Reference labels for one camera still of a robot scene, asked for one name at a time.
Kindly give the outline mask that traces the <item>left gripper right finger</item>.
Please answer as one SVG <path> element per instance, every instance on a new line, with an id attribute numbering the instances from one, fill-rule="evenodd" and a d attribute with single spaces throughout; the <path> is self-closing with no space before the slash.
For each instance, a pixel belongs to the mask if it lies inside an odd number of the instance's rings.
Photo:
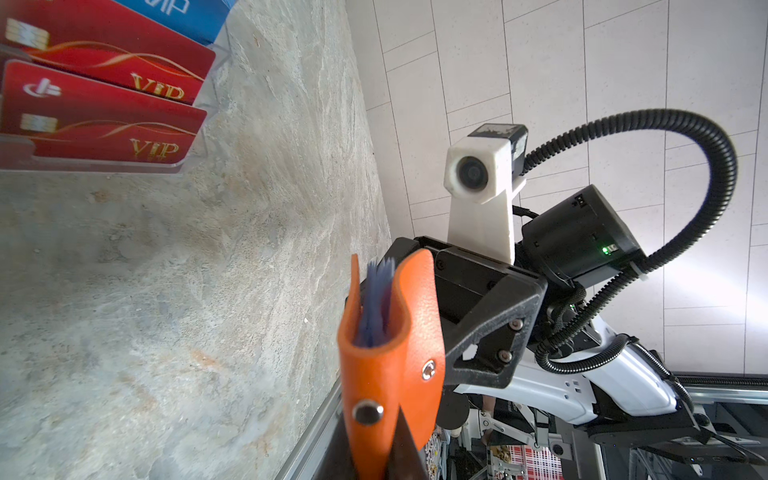
<path id="1" fill-rule="evenodd" d="M 398 412 L 387 470 L 387 480 L 428 480 L 424 459 L 416 448 L 402 410 Z"/>

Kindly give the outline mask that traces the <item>red VIP card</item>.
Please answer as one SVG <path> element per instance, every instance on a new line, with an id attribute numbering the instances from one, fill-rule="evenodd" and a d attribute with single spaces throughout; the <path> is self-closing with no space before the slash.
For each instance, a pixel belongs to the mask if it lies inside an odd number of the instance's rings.
<path id="1" fill-rule="evenodd" d="M 5 63 L 1 133 L 40 157 L 174 164 L 207 112 L 20 60 Z"/>

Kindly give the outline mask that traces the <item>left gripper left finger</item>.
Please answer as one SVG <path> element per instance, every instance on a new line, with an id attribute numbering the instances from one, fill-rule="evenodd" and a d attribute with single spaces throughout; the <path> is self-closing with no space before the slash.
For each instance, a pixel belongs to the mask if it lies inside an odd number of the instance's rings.
<path id="1" fill-rule="evenodd" d="M 354 463 L 343 416 L 338 419 L 314 479 L 354 480 Z"/>

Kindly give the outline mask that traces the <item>orange card holder wallet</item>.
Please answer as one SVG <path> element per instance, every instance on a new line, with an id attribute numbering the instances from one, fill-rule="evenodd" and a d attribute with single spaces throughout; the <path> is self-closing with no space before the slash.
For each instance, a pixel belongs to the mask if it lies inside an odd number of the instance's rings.
<path id="1" fill-rule="evenodd" d="M 337 333 L 344 423 L 361 479 L 383 479 L 397 426 L 416 450 L 436 427 L 446 353 L 434 260 L 418 249 L 400 264 L 351 258 L 350 289 Z"/>

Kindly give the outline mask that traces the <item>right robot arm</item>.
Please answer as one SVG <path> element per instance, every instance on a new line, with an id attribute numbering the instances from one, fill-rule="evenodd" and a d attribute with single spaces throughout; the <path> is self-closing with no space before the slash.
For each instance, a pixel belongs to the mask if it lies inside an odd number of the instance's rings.
<path id="1" fill-rule="evenodd" d="M 445 341 L 446 377 L 437 423 L 446 430 L 493 429 L 563 456 L 568 450 L 547 423 L 526 429 L 475 409 L 474 395 L 494 396 L 557 418 L 605 447 L 627 448 L 686 465 L 767 462 L 763 437 L 717 431 L 696 411 L 695 381 L 674 375 L 651 350 L 593 319 L 552 356 L 534 360 L 544 336 L 581 311 L 581 284 L 605 278 L 614 261 L 640 247 L 599 190 L 588 186 L 523 228 L 517 265 L 507 265 L 429 237 L 399 238 L 387 257 L 402 263 L 425 250 L 433 258 Z"/>

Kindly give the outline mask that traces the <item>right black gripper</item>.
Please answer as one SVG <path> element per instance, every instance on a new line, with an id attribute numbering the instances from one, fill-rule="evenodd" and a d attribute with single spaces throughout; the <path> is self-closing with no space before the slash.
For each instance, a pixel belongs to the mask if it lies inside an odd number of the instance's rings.
<path id="1" fill-rule="evenodd" d="M 583 306 L 578 288 L 604 283 L 644 256 L 593 185 L 522 226 L 508 265 L 428 237 L 398 238 L 386 257 L 432 258 L 445 346 L 445 385 L 505 388 L 526 350 L 565 327 Z"/>

